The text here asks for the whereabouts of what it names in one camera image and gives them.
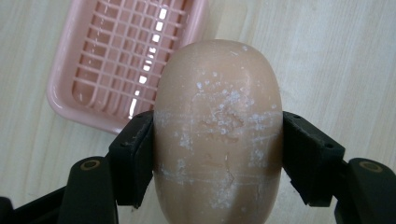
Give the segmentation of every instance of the soap bar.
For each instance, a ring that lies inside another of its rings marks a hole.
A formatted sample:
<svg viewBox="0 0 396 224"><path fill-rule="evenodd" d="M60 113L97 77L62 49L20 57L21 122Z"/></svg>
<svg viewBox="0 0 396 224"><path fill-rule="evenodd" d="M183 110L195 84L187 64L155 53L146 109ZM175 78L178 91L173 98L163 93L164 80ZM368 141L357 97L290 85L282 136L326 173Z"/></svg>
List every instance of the soap bar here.
<svg viewBox="0 0 396 224"><path fill-rule="evenodd" d="M154 178L171 224L262 224L276 199L282 106L253 47L206 40L178 50L154 106Z"/></svg>

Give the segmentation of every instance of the white residue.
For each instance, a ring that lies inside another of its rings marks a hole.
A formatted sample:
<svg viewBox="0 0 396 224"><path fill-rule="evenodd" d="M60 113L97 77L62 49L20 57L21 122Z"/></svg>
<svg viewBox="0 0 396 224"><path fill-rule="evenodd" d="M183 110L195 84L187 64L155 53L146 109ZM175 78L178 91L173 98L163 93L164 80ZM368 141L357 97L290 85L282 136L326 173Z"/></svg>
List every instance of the white residue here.
<svg viewBox="0 0 396 224"><path fill-rule="evenodd" d="M246 106L251 106L251 105L254 105L254 100L253 99L248 99L246 101Z"/></svg>
<svg viewBox="0 0 396 224"><path fill-rule="evenodd" d="M191 139L190 139L190 136L187 133L183 133L181 135L179 145L181 147L184 147L184 148L188 149L188 150L192 150Z"/></svg>
<svg viewBox="0 0 396 224"><path fill-rule="evenodd" d="M169 120L171 119L171 117L172 117L172 114L170 112L161 111L161 110L154 111L155 124L160 125L163 128L169 123Z"/></svg>
<svg viewBox="0 0 396 224"><path fill-rule="evenodd" d="M215 183L212 190L214 197L210 200L212 208L230 208L237 189L237 185L233 182L233 176L230 174L227 174L220 182Z"/></svg>
<svg viewBox="0 0 396 224"><path fill-rule="evenodd" d="M282 120L279 116L282 116L281 112L265 112L263 114L253 114L247 121L251 123L250 127L252 129L263 131L277 125L276 121Z"/></svg>
<svg viewBox="0 0 396 224"><path fill-rule="evenodd" d="M231 91L230 95L227 96L226 101L235 104L239 101L241 94L238 91Z"/></svg>
<svg viewBox="0 0 396 224"><path fill-rule="evenodd" d="M180 177L177 183L183 184L184 176L186 176L186 162L183 159L177 160L177 176Z"/></svg>
<svg viewBox="0 0 396 224"><path fill-rule="evenodd" d="M260 164L264 158L264 151L262 149L255 148L250 154L250 163L248 166L254 166L255 163Z"/></svg>

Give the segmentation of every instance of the wood grain surface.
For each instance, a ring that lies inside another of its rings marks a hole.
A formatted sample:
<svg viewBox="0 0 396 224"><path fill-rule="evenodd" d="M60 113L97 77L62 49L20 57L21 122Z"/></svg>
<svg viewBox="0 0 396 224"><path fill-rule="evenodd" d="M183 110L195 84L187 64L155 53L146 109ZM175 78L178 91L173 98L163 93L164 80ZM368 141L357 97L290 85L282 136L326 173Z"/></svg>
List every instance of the wood grain surface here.
<svg viewBox="0 0 396 224"><path fill-rule="evenodd" d="M237 40L273 66L283 109L363 157L396 170L396 1L211 0L205 39ZM66 184L70 167L106 155L115 135L64 119L46 85L66 13L64 0L0 0L0 195L14 207ZM120 223L166 223L151 182ZM267 223L335 223L305 206L282 174Z"/></svg>

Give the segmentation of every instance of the soap dish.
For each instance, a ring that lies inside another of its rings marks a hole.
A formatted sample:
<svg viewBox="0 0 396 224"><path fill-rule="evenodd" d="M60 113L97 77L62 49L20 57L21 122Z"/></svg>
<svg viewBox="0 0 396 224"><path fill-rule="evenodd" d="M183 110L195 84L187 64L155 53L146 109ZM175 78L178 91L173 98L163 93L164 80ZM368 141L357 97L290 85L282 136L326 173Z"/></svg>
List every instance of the soap dish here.
<svg viewBox="0 0 396 224"><path fill-rule="evenodd" d="M199 41L206 0L74 0L47 97L61 116L119 133L154 106L172 53Z"/></svg>

